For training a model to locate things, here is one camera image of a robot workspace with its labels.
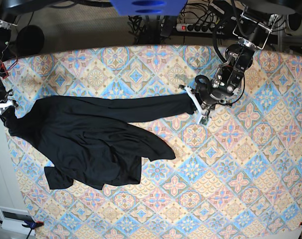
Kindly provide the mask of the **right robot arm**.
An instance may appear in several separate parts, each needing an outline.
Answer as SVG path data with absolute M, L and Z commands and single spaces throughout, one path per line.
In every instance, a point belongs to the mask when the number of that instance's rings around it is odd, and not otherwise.
M 60 0 L 3 0 L 0 3 L 0 116 L 10 108 L 17 107 L 15 100 L 8 99 L 13 95 L 13 90 L 7 91 L 2 79 L 8 77 L 8 70 L 4 66 L 3 56 L 8 49 L 11 38 L 11 26 L 17 16 L 40 10 L 44 7 L 61 3 Z

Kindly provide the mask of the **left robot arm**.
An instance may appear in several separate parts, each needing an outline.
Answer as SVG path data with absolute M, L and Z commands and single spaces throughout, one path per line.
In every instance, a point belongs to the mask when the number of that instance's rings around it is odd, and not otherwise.
M 241 3 L 243 10 L 231 1 L 231 10 L 224 13 L 212 33 L 213 40 L 216 40 L 217 31 L 234 19 L 236 23 L 232 33 L 238 42 L 227 47 L 224 55 L 214 44 L 222 63 L 212 79 L 196 76 L 195 92 L 187 91 L 203 116 L 208 116 L 216 105 L 232 106 L 230 98 L 244 89 L 245 71 L 251 67 L 255 52 L 265 47 L 277 19 L 280 15 L 302 10 L 302 0 L 243 0 Z

